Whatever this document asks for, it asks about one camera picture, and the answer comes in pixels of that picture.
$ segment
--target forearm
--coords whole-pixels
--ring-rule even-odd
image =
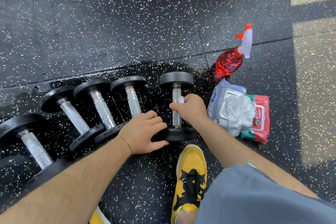
[[[0,223],[87,224],[107,186],[130,156],[119,136],[32,191]]]
[[[200,133],[224,168],[232,167],[236,163],[245,165],[246,161],[250,160],[256,168],[263,171],[276,183],[306,196],[317,197],[300,181],[243,145],[209,118],[196,118],[192,122],[192,126]]]

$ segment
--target sneaker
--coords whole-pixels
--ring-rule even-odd
[[[181,212],[198,210],[207,186],[207,164],[200,147],[189,144],[181,152],[176,167],[177,183],[171,224]]]

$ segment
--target spray bottle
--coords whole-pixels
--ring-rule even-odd
[[[225,51],[216,60],[216,72],[222,76],[231,75],[240,68],[244,56],[247,59],[250,58],[252,47],[252,25],[246,24],[245,31],[239,35],[235,35],[235,37],[242,40],[241,46]]]

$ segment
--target speckled rubber flooring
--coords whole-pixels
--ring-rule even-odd
[[[191,92],[207,103],[214,61],[238,46],[233,35],[252,23],[251,58],[229,80],[269,96],[271,133],[266,145],[244,143],[336,202],[335,7],[336,0],[0,0],[0,121],[40,112],[38,101],[51,88],[133,74],[149,82],[144,109],[169,121],[160,75],[191,72]],[[122,96],[105,97],[117,123],[130,118]],[[89,126],[99,124],[86,106],[77,103]],[[57,160],[78,132],[63,113],[46,117],[58,127],[52,137],[39,136]],[[221,166],[202,139],[195,143],[205,152],[210,184]],[[171,143],[129,158],[100,202],[107,218],[169,223],[182,148]],[[25,146],[1,147],[1,207],[38,172]]]

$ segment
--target red liquid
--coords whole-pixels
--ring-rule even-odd
[[[235,54],[235,50],[227,50],[222,53],[216,60],[215,69],[216,72],[222,76],[231,75],[235,72],[243,63],[244,55]]]

